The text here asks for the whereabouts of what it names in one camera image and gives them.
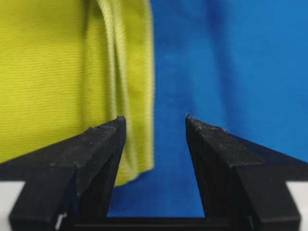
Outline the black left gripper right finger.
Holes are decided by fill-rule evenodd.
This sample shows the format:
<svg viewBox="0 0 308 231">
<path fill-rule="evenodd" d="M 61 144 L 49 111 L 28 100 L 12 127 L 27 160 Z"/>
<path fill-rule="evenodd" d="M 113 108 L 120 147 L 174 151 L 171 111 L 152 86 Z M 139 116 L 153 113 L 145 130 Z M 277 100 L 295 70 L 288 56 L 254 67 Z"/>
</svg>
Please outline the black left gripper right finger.
<svg viewBox="0 0 308 231">
<path fill-rule="evenodd" d="M 187 117 L 186 139 L 206 218 L 233 231 L 305 231 L 306 162 Z"/>
</svg>

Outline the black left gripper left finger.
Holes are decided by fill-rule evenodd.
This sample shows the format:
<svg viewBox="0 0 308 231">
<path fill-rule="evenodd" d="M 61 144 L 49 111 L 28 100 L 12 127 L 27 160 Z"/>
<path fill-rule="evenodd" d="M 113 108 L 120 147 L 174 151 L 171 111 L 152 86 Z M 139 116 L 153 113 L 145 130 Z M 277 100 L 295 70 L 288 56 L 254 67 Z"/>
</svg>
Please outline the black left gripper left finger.
<svg viewBox="0 0 308 231">
<path fill-rule="evenodd" d="M 0 166 L 0 228 L 62 231 L 74 218 L 105 218 L 126 141 L 116 119 Z"/>
</svg>

